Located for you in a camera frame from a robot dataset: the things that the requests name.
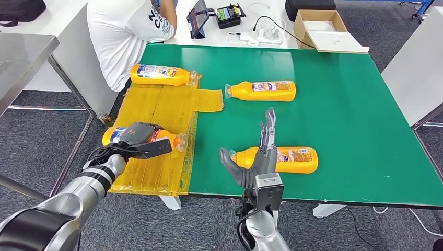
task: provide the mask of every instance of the black bag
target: black bag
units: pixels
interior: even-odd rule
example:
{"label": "black bag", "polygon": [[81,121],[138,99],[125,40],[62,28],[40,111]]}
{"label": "black bag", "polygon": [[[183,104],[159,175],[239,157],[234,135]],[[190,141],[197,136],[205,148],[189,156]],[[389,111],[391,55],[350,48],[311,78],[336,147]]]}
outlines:
{"label": "black bag", "polygon": [[0,0],[0,23],[4,27],[18,25],[18,22],[34,21],[44,10],[43,0]]}
{"label": "black bag", "polygon": [[335,10],[335,8],[334,0],[286,0],[285,2],[286,14],[292,22],[295,21],[299,9]]}

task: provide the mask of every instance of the clear bottle nozzle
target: clear bottle nozzle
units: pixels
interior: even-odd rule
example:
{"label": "clear bottle nozzle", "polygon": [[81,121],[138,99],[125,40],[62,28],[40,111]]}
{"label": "clear bottle nozzle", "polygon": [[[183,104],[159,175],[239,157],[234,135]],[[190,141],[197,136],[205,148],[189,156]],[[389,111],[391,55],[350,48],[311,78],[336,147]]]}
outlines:
{"label": "clear bottle nozzle", "polygon": [[231,90],[231,86],[226,84],[225,85],[225,98],[231,98],[232,97],[232,90]]}
{"label": "clear bottle nozzle", "polygon": [[174,139],[174,146],[179,152],[186,151],[188,147],[188,135],[186,133],[180,133]]}
{"label": "clear bottle nozzle", "polygon": [[229,150],[229,157],[231,158],[232,161],[236,162],[237,161],[237,152],[234,150]]}
{"label": "clear bottle nozzle", "polygon": [[190,85],[197,85],[197,81],[201,77],[202,76],[200,74],[198,74],[197,71],[191,71],[191,73],[189,74],[189,84]]}

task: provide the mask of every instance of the yellow plastic bottle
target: yellow plastic bottle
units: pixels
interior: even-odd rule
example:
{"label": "yellow plastic bottle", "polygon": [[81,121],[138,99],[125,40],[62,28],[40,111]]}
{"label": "yellow plastic bottle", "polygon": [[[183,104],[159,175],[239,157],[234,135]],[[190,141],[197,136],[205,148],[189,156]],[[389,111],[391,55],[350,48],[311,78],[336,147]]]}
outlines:
{"label": "yellow plastic bottle", "polygon": [[[108,145],[109,143],[118,143],[120,136],[127,129],[127,127],[110,127],[104,132],[102,143]],[[184,152],[188,146],[188,136],[186,133],[172,134],[166,130],[156,130],[152,137],[149,139],[149,143],[162,139],[169,139],[173,150]]]}
{"label": "yellow plastic bottle", "polygon": [[247,101],[290,102],[295,98],[293,81],[241,82],[238,85],[225,85],[225,98],[238,98]]}
{"label": "yellow plastic bottle", "polygon": [[[258,147],[251,147],[241,152],[230,151],[231,159],[243,168],[251,168]],[[310,147],[277,147],[278,173],[310,174],[317,170],[318,157]]]}
{"label": "yellow plastic bottle", "polygon": [[195,84],[200,75],[177,67],[136,64],[131,68],[130,77],[135,84],[179,86]]}

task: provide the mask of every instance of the blue metal frame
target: blue metal frame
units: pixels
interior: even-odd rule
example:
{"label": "blue metal frame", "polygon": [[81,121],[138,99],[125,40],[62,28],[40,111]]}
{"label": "blue metal frame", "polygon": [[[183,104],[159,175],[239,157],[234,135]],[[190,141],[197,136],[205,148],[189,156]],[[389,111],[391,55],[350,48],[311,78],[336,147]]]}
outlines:
{"label": "blue metal frame", "polygon": [[406,2],[406,3],[412,3],[412,2],[422,2],[422,5],[420,8],[414,13],[415,17],[418,17],[422,15],[430,6],[432,3],[432,0],[409,0],[409,1],[399,1],[399,0],[358,0],[358,1],[385,1],[385,2]]}

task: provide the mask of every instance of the robotic arm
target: robotic arm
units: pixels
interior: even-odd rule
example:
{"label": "robotic arm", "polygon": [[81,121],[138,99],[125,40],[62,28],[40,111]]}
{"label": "robotic arm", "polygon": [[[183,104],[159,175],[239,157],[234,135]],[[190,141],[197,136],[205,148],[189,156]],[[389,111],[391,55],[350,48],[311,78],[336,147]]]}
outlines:
{"label": "robotic arm", "polygon": [[[220,149],[219,157],[236,183],[245,189],[237,224],[245,249],[289,251],[276,228],[284,187],[275,173],[274,109],[270,108],[265,117],[266,125],[260,123],[260,147],[250,169],[237,166],[226,149]],[[147,143],[157,129],[160,126],[155,124],[134,123],[121,135],[119,143],[95,149],[83,171],[60,193],[0,223],[0,250],[74,250],[80,231],[124,172],[129,158],[148,159],[172,151],[167,139]]]}
{"label": "robotic arm", "polygon": [[159,128],[155,124],[134,123],[119,143],[94,150],[92,160],[60,193],[0,223],[0,250],[74,250],[80,230],[124,172],[129,158],[148,159],[172,151],[167,139],[147,143]]}
{"label": "robotic arm", "polygon": [[244,188],[237,235],[245,250],[290,251],[277,230],[277,217],[283,195],[283,182],[275,172],[277,147],[275,137],[275,112],[265,113],[266,125],[260,122],[259,150],[250,169],[239,167],[231,160],[227,149],[220,148],[220,162],[236,183]]}

